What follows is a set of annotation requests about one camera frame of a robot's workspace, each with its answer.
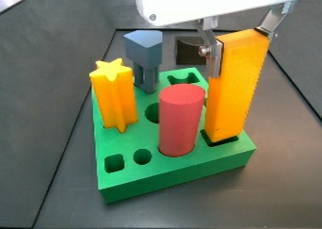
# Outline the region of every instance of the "gray table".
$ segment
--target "gray table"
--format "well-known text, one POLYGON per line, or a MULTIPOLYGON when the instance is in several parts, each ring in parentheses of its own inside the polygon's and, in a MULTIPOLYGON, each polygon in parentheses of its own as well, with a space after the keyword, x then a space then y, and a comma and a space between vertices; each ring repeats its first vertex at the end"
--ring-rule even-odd
MULTIPOLYGON (((115 35, 107 60, 124 57, 124 33, 115 35)), ((163 32, 162 71, 182 67, 174 38, 184 35, 197 33, 163 32)), ((321 122, 270 55, 246 131, 258 147, 246 167, 104 204, 88 96, 35 227, 321 227, 321 122)))

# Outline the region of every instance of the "orange block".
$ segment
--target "orange block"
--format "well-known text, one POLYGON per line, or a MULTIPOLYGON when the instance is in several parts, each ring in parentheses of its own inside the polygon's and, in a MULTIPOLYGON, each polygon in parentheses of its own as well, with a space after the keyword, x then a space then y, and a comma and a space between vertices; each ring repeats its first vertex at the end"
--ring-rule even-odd
POLYGON ((123 66, 122 58, 98 61, 90 77, 104 127, 124 133, 127 124, 138 121, 132 69, 123 66))
POLYGON ((225 44, 221 77, 209 77, 205 132, 213 142, 238 136, 269 50, 269 38, 255 30, 217 37, 225 44))

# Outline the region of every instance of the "star-shaped block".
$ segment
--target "star-shaped block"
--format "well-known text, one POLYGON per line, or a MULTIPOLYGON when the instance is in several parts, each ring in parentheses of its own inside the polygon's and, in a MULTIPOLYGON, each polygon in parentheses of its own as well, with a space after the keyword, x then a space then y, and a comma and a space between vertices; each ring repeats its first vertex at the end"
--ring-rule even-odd
POLYGON ((132 69, 123 66, 122 58, 98 61, 90 77, 104 127, 124 133, 127 124, 138 121, 132 69))

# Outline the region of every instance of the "green shape sorter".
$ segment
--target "green shape sorter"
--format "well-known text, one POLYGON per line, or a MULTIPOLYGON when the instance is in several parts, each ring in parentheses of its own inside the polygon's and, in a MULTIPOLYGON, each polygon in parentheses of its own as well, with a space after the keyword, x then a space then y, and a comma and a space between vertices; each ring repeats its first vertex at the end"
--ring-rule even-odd
MULTIPOLYGON (((92 92, 98 189, 107 204, 242 167, 255 151, 255 145, 243 131, 238 140, 214 147, 207 146, 198 133, 195 148, 187 155, 168 157, 160 153, 159 93, 178 83, 194 83, 207 90, 205 78, 195 68, 160 73, 154 94, 135 88, 139 121, 127 126, 124 134, 116 128, 103 128, 92 92)), ((205 107, 199 131, 203 128, 205 107)))

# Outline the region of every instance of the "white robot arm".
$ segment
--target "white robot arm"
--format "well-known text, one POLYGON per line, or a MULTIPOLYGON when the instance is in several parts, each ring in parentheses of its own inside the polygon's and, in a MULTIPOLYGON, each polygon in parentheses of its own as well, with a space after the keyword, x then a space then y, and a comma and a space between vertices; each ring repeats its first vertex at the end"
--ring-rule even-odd
POLYGON ((197 28, 205 40, 199 49, 206 57, 209 75, 221 75, 223 45, 217 41, 213 29, 218 16, 237 11, 273 6, 262 24, 255 28, 273 38, 274 29, 290 13, 297 0, 136 0, 138 10, 144 20, 155 26, 197 21, 197 28))

